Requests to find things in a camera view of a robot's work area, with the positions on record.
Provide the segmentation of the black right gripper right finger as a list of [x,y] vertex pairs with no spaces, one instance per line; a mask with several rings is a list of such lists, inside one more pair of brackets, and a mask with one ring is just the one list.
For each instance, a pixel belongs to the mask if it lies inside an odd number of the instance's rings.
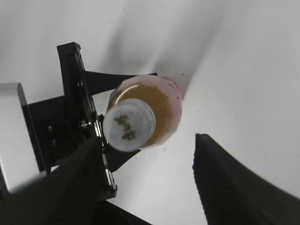
[[194,179],[209,225],[298,225],[300,200],[250,171],[208,134],[196,134]]

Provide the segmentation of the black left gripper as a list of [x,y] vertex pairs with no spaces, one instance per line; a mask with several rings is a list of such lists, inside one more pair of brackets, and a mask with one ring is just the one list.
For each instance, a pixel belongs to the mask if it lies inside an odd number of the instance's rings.
[[86,71],[81,47],[75,42],[57,46],[64,94],[59,97],[28,105],[36,132],[37,163],[41,171],[51,168],[68,158],[86,140],[101,138],[102,170],[104,183],[101,199],[117,194],[113,175],[140,150],[123,152],[103,137],[103,115],[98,115],[93,95],[116,89],[123,81],[136,75],[116,75]]

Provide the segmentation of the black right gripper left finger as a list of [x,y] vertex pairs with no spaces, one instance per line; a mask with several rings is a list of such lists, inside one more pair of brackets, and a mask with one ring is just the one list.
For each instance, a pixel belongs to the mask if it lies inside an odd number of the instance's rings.
[[104,183],[101,139],[94,137],[46,177],[7,196],[2,225],[146,225],[101,199]]

